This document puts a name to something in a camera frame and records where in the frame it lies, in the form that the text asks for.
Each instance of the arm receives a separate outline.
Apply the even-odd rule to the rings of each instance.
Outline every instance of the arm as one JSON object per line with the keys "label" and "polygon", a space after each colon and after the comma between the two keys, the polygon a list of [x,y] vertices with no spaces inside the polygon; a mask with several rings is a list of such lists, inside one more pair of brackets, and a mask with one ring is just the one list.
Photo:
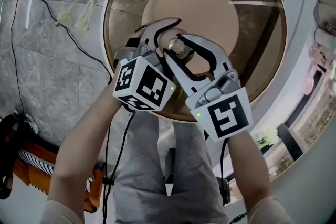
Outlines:
{"label": "arm", "polygon": [[48,200],[69,207],[82,221],[86,180],[97,161],[109,125],[121,107],[121,102],[113,97],[114,85],[113,80],[64,140],[51,178]]}
{"label": "arm", "polygon": [[268,167],[248,132],[230,137],[228,147],[237,186],[249,213],[256,203],[271,196]]}

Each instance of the black pants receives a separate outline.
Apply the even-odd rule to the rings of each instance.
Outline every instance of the black pants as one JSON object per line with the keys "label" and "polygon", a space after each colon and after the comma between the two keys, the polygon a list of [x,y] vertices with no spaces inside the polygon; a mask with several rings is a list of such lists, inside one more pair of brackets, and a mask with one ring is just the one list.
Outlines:
{"label": "black pants", "polygon": [[[7,135],[16,123],[19,124],[17,130],[5,143]],[[0,199],[6,199],[11,194],[11,188],[6,186],[8,179],[12,177],[12,170],[24,140],[33,134],[28,122],[21,122],[13,115],[5,117],[0,122]]]}

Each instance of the person's right arm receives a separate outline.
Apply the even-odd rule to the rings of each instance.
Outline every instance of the person's right arm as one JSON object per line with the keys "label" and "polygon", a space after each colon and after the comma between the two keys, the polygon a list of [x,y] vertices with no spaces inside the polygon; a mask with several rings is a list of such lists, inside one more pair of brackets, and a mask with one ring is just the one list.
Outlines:
{"label": "person's right arm", "polygon": [[230,137],[228,147],[237,186],[249,213],[259,201],[271,196],[268,167],[248,132]]}

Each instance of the black and white striped cloth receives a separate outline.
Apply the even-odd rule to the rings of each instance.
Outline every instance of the black and white striped cloth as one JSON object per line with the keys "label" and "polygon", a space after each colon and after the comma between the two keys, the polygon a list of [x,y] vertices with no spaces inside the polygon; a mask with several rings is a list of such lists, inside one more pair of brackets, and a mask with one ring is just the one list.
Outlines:
{"label": "black and white striped cloth", "polygon": [[[20,159],[22,159],[25,163],[40,169],[42,172],[46,173],[47,175],[51,176],[54,171],[54,164],[49,163],[43,159],[40,159],[39,157],[35,156],[33,153],[26,151],[26,150],[20,150],[18,153],[18,156]],[[90,192],[92,182],[94,181],[94,175],[91,174],[86,181],[85,190],[87,192]]]}

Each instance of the forearm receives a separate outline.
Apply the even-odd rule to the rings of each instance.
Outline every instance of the forearm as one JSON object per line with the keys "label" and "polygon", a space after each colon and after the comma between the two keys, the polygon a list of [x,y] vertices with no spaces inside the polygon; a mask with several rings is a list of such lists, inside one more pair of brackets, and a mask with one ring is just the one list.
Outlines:
{"label": "forearm", "polygon": [[86,182],[97,161],[109,125],[121,107],[106,87],[72,129],[57,154],[54,175]]}
{"label": "forearm", "polygon": [[230,137],[228,147],[237,186],[249,212],[255,203],[271,195],[268,167],[248,132]]}

